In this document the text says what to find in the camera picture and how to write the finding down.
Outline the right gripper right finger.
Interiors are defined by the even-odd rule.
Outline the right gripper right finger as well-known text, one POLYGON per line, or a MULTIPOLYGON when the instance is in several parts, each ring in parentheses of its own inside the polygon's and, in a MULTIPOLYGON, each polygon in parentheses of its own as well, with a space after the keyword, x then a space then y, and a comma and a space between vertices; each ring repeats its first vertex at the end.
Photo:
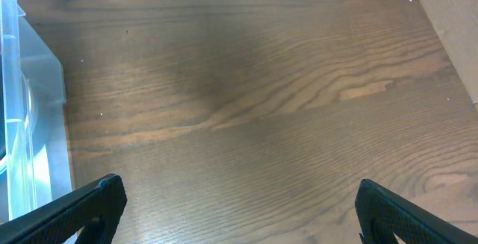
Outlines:
POLYGON ((477 244, 477 238, 380 184, 363 179, 355 199, 363 244, 477 244))

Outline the clear plastic storage container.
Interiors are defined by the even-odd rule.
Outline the clear plastic storage container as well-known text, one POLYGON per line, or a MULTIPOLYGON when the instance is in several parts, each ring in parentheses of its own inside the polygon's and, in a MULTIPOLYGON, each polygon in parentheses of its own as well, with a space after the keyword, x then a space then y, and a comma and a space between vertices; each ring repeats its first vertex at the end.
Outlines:
POLYGON ((1 0, 1 222, 72 191, 63 67, 25 19, 1 0))

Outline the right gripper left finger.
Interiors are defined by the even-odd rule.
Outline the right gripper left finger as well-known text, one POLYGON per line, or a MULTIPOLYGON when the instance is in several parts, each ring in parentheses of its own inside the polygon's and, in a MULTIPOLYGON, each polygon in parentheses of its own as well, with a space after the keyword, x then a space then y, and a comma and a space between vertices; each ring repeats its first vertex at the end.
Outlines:
POLYGON ((2 243, 111 243, 127 203, 120 176, 106 175, 1 225, 2 243))

